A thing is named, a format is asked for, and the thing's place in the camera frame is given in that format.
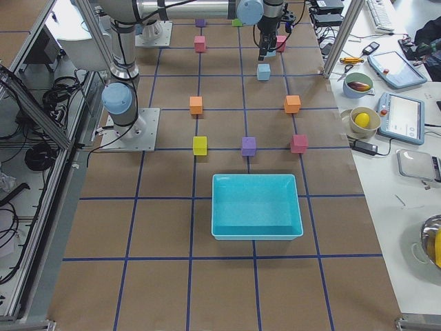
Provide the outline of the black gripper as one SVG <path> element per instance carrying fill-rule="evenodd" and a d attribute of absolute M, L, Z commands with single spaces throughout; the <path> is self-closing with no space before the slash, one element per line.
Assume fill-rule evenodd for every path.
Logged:
<path fill-rule="evenodd" d="M 260 32 L 259 36 L 259 59 L 264 59 L 268 48 L 269 51 L 274 51 L 276 49 L 277 43 L 277 30 L 280 25 L 281 16 L 268 17 L 263 15 L 260 21 L 257 23 L 257 27 Z"/>

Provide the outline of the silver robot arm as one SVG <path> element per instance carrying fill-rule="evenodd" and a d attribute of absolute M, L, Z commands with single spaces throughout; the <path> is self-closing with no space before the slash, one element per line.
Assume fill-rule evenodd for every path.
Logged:
<path fill-rule="evenodd" d="M 238 19 L 244 26 L 257 26 L 262 61 L 278 49 L 279 27 L 284 24 L 290 33 L 296 19 L 284 1 L 99 1 L 99 5 L 110 18 L 111 75 L 129 84 L 139 76 L 135 48 L 168 46 L 172 20 Z"/>

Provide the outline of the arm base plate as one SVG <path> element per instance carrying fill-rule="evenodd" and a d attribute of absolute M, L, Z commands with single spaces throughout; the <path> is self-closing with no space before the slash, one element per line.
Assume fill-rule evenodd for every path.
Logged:
<path fill-rule="evenodd" d="M 135 27 L 136 48 L 164 48 L 170 46 L 172 35 L 171 21 L 155 21 L 152 24 Z"/>
<path fill-rule="evenodd" d="M 116 126 L 116 130 L 105 130 L 101 139 L 101 149 L 106 152 L 153 152 L 161 110 L 140 108 L 139 118 L 130 131 Z"/>

